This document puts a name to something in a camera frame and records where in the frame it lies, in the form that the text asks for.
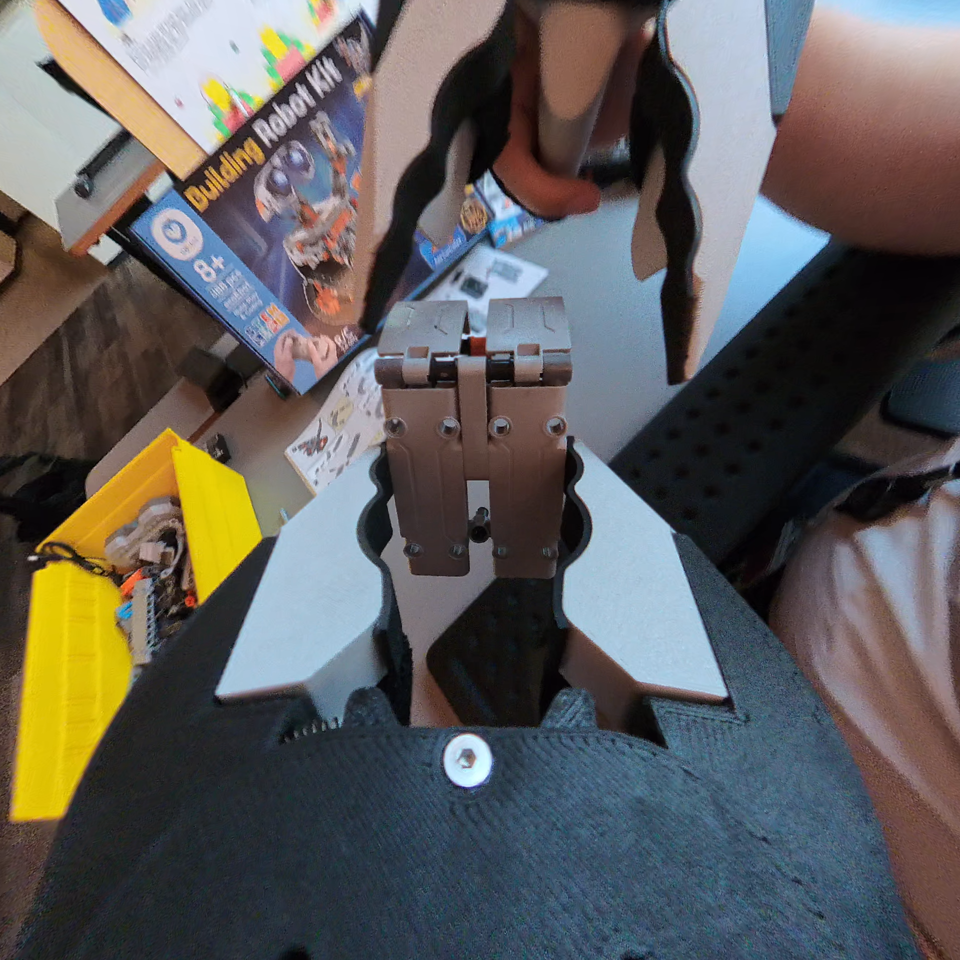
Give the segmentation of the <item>printed cardboard sheet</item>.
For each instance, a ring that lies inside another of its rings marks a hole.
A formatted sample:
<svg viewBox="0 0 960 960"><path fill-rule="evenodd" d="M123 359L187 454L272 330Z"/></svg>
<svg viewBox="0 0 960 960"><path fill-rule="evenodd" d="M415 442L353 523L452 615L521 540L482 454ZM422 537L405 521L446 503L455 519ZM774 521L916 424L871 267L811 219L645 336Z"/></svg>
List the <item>printed cardboard sheet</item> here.
<svg viewBox="0 0 960 960"><path fill-rule="evenodd" d="M459 205L444 216L429 222L429 232L419 225L414 233L414 262L430 274L446 270L481 241L503 248L545 223L509 195L492 171L468 183Z"/></svg>

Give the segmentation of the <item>small black cubes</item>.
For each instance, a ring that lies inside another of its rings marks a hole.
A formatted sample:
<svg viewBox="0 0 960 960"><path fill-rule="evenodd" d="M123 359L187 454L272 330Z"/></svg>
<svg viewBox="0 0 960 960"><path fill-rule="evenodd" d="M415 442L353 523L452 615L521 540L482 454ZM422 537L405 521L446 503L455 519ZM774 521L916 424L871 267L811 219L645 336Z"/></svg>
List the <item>small black cubes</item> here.
<svg viewBox="0 0 960 960"><path fill-rule="evenodd" d="M175 369L204 393L215 413L222 414L237 400L248 382L265 369L265 365L258 354L237 343L227 350L225 357L191 346Z"/></svg>

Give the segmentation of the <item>white instruction booklet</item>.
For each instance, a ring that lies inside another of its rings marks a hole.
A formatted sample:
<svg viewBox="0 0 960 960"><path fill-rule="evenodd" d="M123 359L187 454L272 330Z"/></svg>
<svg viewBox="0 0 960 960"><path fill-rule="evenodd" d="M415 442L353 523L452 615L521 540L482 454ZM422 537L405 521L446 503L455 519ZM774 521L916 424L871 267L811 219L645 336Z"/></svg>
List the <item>white instruction booklet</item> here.
<svg viewBox="0 0 960 960"><path fill-rule="evenodd" d="M424 299L467 302L470 332L482 335L491 300L529 296L547 277L546 267L481 242ZM314 420L285 451L315 494L329 486L357 456L383 440L383 405L374 373L376 355L376 350L369 347L350 361Z"/></svg>

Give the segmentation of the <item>black perforated panel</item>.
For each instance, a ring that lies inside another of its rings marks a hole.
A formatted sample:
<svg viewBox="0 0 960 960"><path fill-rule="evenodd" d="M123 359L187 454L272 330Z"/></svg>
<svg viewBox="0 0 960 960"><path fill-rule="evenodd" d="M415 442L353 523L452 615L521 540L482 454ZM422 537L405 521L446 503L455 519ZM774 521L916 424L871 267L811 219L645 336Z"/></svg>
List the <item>black perforated panel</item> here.
<svg viewBox="0 0 960 960"><path fill-rule="evenodd" d="M611 460L714 563L729 558L958 325L958 257L828 243Z"/></svg>

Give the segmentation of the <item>white stand base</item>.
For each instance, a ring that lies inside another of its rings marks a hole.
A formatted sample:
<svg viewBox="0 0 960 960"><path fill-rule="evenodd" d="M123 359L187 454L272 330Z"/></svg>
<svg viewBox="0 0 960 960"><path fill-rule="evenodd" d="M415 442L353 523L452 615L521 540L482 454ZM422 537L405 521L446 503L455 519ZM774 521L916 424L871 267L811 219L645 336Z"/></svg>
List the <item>white stand base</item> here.
<svg viewBox="0 0 960 960"><path fill-rule="evenodd" d="M56 198L119 127L42 71L38 63L48 55L30 9L6 9L1 30L1 188L57 230Z"/></svg>

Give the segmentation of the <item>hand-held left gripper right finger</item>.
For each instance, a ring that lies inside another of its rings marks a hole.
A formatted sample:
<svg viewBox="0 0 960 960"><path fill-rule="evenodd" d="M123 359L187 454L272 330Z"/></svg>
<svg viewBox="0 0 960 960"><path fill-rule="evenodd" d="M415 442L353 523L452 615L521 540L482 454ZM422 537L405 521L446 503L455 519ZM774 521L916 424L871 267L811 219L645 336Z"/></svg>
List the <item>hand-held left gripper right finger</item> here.
<svg viewBox="0 0 960 960"><path fill-rule="evenodd" d="M581 440L572 450L589 532L562 578L560 674L589 691L605 727L629 726L645 695L722 704L728 690L672 528Z"/></svg>

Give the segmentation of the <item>blue robot kit box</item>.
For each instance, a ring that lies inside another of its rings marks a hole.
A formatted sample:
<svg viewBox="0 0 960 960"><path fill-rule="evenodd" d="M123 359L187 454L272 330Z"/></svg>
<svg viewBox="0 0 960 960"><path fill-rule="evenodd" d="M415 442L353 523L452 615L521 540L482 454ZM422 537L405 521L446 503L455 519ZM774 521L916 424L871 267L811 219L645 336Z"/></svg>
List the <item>blue robot kit box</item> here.
<svg viewBox="0 0 960 960"><path fill-rule="evenodd" d="M282 394L309 392L372 334L354 254L376 30L361 11L298 75L311 113L271 101L280 130L209 156L131 228ZM389 308L436 274L412 249Z"/></svg>

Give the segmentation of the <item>orange grey building piece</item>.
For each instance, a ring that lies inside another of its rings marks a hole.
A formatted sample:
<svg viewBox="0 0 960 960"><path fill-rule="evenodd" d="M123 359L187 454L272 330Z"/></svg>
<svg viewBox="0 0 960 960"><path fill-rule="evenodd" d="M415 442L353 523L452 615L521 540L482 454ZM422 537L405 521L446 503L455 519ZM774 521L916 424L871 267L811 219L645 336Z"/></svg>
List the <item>orange grey building piece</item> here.
<svg viewBox="0 0 960 960"><path fill-rule="evenodd" d="M589 213L599 188L578 171L637 14L629 2L517 2L507 141L492 172L545 220Z"/></svg>

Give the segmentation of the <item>pile of building pieces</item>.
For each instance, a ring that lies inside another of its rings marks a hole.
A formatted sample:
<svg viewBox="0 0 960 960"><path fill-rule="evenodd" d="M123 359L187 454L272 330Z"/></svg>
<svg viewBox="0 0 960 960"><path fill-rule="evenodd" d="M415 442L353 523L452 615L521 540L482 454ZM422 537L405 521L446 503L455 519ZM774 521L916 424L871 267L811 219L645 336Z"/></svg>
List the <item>pile of building pieces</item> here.
<svg viewBox="0 0 960 960"><path fill-rule="evenodd" d="M133 675L161 653L198 606L186 522L179 498L151 498L135 521L104 544L122 602L114 619L124 636Z"/></svg>

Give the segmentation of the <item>grey building block assembly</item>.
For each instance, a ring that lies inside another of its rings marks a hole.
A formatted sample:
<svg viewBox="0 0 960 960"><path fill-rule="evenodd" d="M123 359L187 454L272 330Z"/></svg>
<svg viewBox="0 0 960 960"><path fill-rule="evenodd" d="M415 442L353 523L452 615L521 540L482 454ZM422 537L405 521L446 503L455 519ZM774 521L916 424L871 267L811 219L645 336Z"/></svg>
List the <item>grey building block assembly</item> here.
<svg viewBox="0 0 960 960"><path fill-rule="evenodd" d="M560 555L572 378L560 296L499 298L472 335L466 301L395 304L377 347L386 449L414 575L470 571L478 522L469 482L488 485L499 578L551 579Z"/></svg>

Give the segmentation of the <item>printed instruction sheet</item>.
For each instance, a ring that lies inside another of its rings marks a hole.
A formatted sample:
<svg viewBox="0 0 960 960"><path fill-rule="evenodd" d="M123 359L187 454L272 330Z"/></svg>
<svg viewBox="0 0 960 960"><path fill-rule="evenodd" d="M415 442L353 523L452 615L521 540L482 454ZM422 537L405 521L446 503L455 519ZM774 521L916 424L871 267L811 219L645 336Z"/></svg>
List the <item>printed instruction sheet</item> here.
<svg viewBox="0 0 960 960"><path fill-rule="evenodd" d="M65 1L107 54L210 153L355 16L359 1Z"/></svg>

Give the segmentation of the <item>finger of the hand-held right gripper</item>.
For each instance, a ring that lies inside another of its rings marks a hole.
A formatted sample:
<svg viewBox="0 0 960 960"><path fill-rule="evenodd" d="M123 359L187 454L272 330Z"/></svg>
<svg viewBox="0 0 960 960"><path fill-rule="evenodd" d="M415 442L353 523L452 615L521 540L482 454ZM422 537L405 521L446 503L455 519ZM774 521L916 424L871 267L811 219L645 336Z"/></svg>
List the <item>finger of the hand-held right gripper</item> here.
<svg viewBox="0 0 960 960"><path fill-rule="evenodd" d="M665 270L666 380L698 370L775 138L765 3L663 2L635 87L633 273Z"/></svg>
<svg viewBox="0 0 960 960"><path fill-rule="evenodd" d="M446 244L467 184L507 143L513 3L381 2L371 55L354 253L366 333L389 308L415 230Z"/></svg>

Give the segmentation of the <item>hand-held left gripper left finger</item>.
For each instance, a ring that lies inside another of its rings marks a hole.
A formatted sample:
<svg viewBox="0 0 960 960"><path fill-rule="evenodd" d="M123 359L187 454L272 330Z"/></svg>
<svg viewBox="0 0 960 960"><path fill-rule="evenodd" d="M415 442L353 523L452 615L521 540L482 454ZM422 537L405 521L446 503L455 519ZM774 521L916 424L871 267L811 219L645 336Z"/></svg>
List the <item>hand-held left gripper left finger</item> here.
<svg viewBox="0 0 960 960"><path fill-rule="evenodd" d="M393 529L387 454L363 453L277 535L216 689L222 701L305 693L326 721L379 687L410 722L412 650L381 557Z"/></svg>

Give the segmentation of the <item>person's right forearm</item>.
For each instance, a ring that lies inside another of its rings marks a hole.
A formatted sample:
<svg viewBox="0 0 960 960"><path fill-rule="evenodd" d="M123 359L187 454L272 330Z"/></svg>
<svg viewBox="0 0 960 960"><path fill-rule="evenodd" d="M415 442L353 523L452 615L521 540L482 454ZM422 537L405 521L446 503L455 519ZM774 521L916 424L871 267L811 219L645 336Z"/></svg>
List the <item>person's right forearm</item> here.
<svg viewBox="0 0 960 960"><path fill-rule="evenodd" d="M958 29L816 6L762 194L850 246L958 256Z"/></svg>

